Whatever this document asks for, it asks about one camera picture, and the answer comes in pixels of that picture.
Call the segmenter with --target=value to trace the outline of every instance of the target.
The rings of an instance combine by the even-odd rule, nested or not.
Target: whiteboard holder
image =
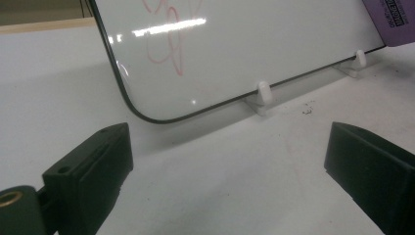
[[[274,102],[271,86],[268,82],[262,81],[258,85],[258,93],[244,98],[247,103],[258,115],[266,116],[268,106]]]
[[[366,68],[367,60],[364,51],[358,50],[356,58],[352,61],[346,61],[334,66],[335,69],[344,72],[345,74],[357,78],[359,71]]]

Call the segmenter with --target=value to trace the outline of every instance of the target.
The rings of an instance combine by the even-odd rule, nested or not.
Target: black whiteboard edge
[[[112,50],[112,48],[111,48],[110,42],[109,42],[109,40],[108,40],[108,35],[107,35],[107,32],[106,32],[106,30],[105,30],[105,28],[104,28],[104,24],[103,24],[103,21],[102,21],[102,19],[101,19],[101,15],[100,15],[100,13],[99,13],[99,11],[98,11],[98,6],[97,6],[97,4],[96,4],[95,0],[89,0],[89,3],[90,3],[90,5],[91,5],[92,12],[93,12],[93,14],[94,14],[94,16],[95,16],[95,21],[96,21],[97,26],[98,26],[98,29],[99,29],[99,31],[100,31],[101,37],[102,37],[102,39],[103,39],[103,42],[104,42],[104,45],[105,45],[105,48],[106,48],[106,51],[107,51],[107,55],[108,55],[108,57],[109,57],[109,60],[110,60],[111,66],[112,66],[112,68],[113,68],[113,72],[114,72],[114,74],[115,74],[116,83],[118,84],[118,88],[119,88],[119,90],[120,90],[120,92],[121,92],[122,98],[123,98],[123,100],[124,100],[125,104],[127,105],[127,107],[129,108],[129,110],[130,110],[130,111],[131,111],[134,115],[136,115],[137,117],[139,117],[139,118],[141,118],[141,119],[143,119],[143,120],[145,120],[145,121],[147,121],[147,122],[154,123],[154,124],[170,124],[170,123],[178,122],[178,121],[181,121],[181,120],[184,120],[184,119],[192,118],[192,117],[194,117],[194,116],[200,115],[200,114],[205,113],[205,112],[207,112],[207,111],[210,111],[210,110],[216,109],[216,108],[218,108],[218,107],[220,107],[220,106],[224,106],[224,105],[226,105],[226,104],[229,104],[229,103],[232,103],[232,102],[235,102],[235,101],[241,100],[241,99],[243,99],[243,98],[245,98],[245,97],[247,97],[247,96],[257,94],[257,91],[255,90],[255,91],[252,91],[252,92],[246,93],[246,94],[244,94],[244,95],[240,95],[240,96],[237,96],[237,97],[235,97],[235,98],[232,98],[232,99],[230,99],[230,100],[223,101],[223,102],[218,103],[218,104],[216,104],[216,105],[212,105],[212,106],[210,106],[210,107],[207,107],[207,108],[201,109],[201,110],[199,110],[199,111],[193,112],[193,113],[191,113],[191,114],[189,114],[189,115],[185,115],[185,116],[183,116],[183,117],[176,117],[176,118],[172,118],[172,119],[154,119],[154,118],[150,118],[150,117],[147,117],[147,116],[145,116],[145,115],[141,114],[141,113],[140,113],[140,112],[139,112],[139,111],[135,108],[135,106],[132,104],[131,100],[130,100],[130,99],[129,99],[129,97],[128,97],[127,91],[126,91],[126,89],[125,89],[125,86],[124,86],[123,81],[122,81],[122,78],[121,78],[121,74],[119,73],[118,67],[117,67],[117,65],[116,65],[115,56],[114,56],[113,50]],[[385,48],[385,47],[386,47],[386,45],[381,46],[381,47],[378,47],[378,48],[375,48],[375,49],[372,49],[372,50],[369,50],[369,51],[366,51],[366,52],[365,52],[365,54],[372,53],[372,52],[374,52],[374,51],[377,51],[377,50],[383,49],[383,48]],[[336,65],[336,64],[338,64],[338,63],[342,63],[342,62],[345,62],[345,61],[348,61],[348,60],[353,60],[353,59],[355,59],[355,58],[356,58],[355,56],[354,56],[354,57],[350,57],[350,58],[346,58],[346,59],[344,59],[344,60],[341,60],[341,61],[335,62],[335,63],[333,63],[333,64],[330,64],[330,65],[328,65],[328,66],[325,66],[325,67],[322,67],[322,68],[319,68],[319,69],[316,69],[316,70],[311,70],[311,71],[308,71],[308,72],[302,73],[302,74],[300,74],[300,75],[296,75],[296,76],[293,76],[293,77],[291,77],[291,78],[285,79],[285,80],[283,80],[283,81],[279,81],[279,82],[273,83],[273,84],[271,84],[270,86],[271,86],[271,87],[276,87],[276,86],[282,85],[282,84],[284,84],[284,83],[287,83],[287,82],[290,82],[290,81],[296,80],[296,79],[298,79],[298,78],[300,78],[300,77],[303,77],[303,76],[305,76],[305,75],[308,75],[308,74],[314,73],[314,72],[316,72],[316,71],[321,71],[321,70],[324,70],[324,69],[329,68],[329,67],[332,67],[332,66],[334,66],[334,65]]]

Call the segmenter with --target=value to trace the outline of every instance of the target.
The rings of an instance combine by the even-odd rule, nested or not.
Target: purple whiteboard eraser
[[[415,0],[363,0],[387,46],[415,42]]]

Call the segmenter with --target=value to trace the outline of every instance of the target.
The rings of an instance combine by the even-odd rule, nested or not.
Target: brass screw
[[[14,191],[14,192],[9,192],[7,194],[1,195],[0,196],[0,208],[7,207],[17,202],[22,196],[23,196],[23,193],[21,191]]]

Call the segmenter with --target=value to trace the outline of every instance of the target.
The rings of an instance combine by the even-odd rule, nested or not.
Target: wooden edge
[[[69,28],[69,27],[93,26],[93,25],[96,25],[94,18],[82,18],[82,19],[44,22],[44,23],[22,23],[22,24],[0,26],[0,34],[43,31],[43,30],[53,30],[53,29]]]

